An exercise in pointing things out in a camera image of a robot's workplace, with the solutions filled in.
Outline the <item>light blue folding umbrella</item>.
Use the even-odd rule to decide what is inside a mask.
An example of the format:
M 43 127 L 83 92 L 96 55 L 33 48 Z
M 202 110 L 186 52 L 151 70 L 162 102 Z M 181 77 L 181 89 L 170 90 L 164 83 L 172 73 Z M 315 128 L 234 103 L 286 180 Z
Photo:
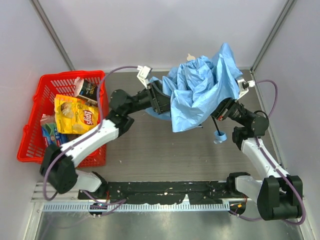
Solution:
M 225 99 L 237 100 L 240 88 L 236 81 L 242 76 L 228 43 L 212 57 L 200 56 L 173 67 L 161 79 L 162 92 L 170 98 L 170 111 L 158 114 L 151 107 L 145 112 L 157 119 L 171 122 L 172 132 L 179 133 L 200 126 Z

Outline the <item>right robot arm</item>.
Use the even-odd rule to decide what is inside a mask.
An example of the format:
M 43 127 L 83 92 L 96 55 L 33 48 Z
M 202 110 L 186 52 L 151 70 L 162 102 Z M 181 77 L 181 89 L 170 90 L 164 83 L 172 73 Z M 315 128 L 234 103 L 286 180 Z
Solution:
M 240 124 L 232 133 L 232 141 L 253 163 L 262 182 L 254 180 L 248 173 L 230 174 L 230 187 L 253 200 L 260 217 L 265 221 L 284 220 L 301 225 L 306 219 L 303 203 L 303 182 L 297 175 L 290 175 L 272 157 L 265 147 L 262 136 L 269 127 L 268 115 L 261 111 L 249 111 L 237 100 L 223 100 L 211 114 L 213 120 L 226 118 Z

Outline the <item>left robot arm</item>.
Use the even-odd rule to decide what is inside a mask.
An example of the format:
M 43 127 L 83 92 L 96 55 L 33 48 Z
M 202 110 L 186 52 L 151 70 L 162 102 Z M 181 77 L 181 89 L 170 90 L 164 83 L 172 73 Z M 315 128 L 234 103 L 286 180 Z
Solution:
M 157 114 L 169 112 L 171 98 L 160 87 L 160 83 L 154 81 L 133 96 L 122 89 L 115 90 L 110 97 L 110 112 L 96 127 L 61 146 L 49 145 L 40 167 L 45 183 L 50 184 L 58 194 L 65 194 L 72 188 L 105 193 L 106 181 L 97 173 L 77 170 L 78 165 L 94 150 L 126 133 L 134 123 L 130 114 L 148 108 Z

